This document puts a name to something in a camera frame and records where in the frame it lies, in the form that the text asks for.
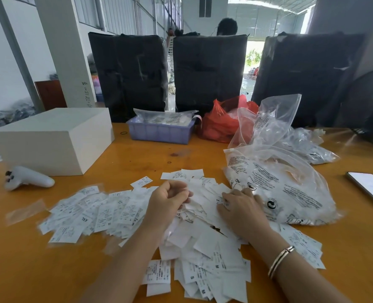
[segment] bangle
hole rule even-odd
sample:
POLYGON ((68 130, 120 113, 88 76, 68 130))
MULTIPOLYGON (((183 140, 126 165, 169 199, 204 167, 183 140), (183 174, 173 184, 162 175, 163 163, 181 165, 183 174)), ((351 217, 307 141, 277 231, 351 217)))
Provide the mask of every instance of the bangle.
POLYGON ((290 246, 289 248, 286 248, 282 252, 280 252, 278 257, 273 262, 272 266, 270 266, 269 268, 268 277, 270 279, 273 278, 273 275, 275 274, 276 269, 279 267, 280 263, 286 257, 286 255, 288 255, 290 252, 293 252, 293 251, 294 251, 294 246, 290 246))

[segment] green tree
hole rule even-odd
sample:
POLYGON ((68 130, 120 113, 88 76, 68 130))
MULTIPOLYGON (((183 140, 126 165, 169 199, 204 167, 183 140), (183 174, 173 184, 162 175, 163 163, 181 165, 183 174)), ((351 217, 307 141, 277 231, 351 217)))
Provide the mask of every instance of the green tree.
POLYGON ((248 66, 259 64, 261 61, 262 52, 257 52, 254 50, 251 50, 246 56, 245 56, 245 63, 248 66))

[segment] white controller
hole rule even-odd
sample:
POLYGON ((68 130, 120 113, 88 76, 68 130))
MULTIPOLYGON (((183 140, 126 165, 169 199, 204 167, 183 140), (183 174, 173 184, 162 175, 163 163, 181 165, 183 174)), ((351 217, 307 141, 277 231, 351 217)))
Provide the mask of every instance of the white controller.
POLYGON ((7 178, 4 188, 7 191, 12 191, 21 185, 32 184, 40 187, 52 187, 55 184, 55 181, 47 175, 21 166, 13 167, 11 171, 5 173, 5 176, 7 178))

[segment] purple plastic basket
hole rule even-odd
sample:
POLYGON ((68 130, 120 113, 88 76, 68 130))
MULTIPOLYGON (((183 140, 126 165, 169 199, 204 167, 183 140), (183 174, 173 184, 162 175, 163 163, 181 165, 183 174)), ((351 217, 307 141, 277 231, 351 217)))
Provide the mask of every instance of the purple plastic basket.
POLYGON ((153 124, 139 122, 138 117, 126 122, 133 140, 159 141, 187 145, 193 132, 195 119, 188 126, 153 124))

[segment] wooden table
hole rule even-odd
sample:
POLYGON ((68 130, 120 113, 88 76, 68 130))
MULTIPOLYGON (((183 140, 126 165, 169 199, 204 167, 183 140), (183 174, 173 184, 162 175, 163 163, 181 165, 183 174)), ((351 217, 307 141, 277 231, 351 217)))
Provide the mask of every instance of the wooden table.
MULTIPOLYGON (((107 238, 92 234, 81 244, 49 248, 51 234, 41 236, 37 222, 42 212, 6 226, 5 214, 42 198, 48 207, 84 186, 103 183, 106 191, 131 189, 130 183, 148 176, 150 185, 162 183, 162 172, 203 168, 207 177, 227 183, 223 149, 227 147, 193 136, 189 145, 132 141, 125 124, 113 124, 115 141, 83 176, 55 177, 49 189, 34 186, 16 191, 3 189, 5 166, 0 163, 0 302, 72 302, 108 264, 103 253, 107 238)), ((331 283, 354 302, 373 302, 373 200, 346 177, 347 171, 373 173, 373 144, 349 130, 330 129, 324 147, 337 153, 335 163, 316 166, 327 180, 337 207, 346 216, 336 224, 298 227, 323 244, 321 270, 331 283)), ((242 254, 251 260, 252 283, 247 284, 250 302, 285 302, 279 288, 266 277, 267 268, 250 246, 242 254)), ((159 258, 158 250, 154 259, 159 258)), ((184 299, 182 286, 173 281, 171 293, 146 297, 140 287, 135 302, 195 302, 184 299)))

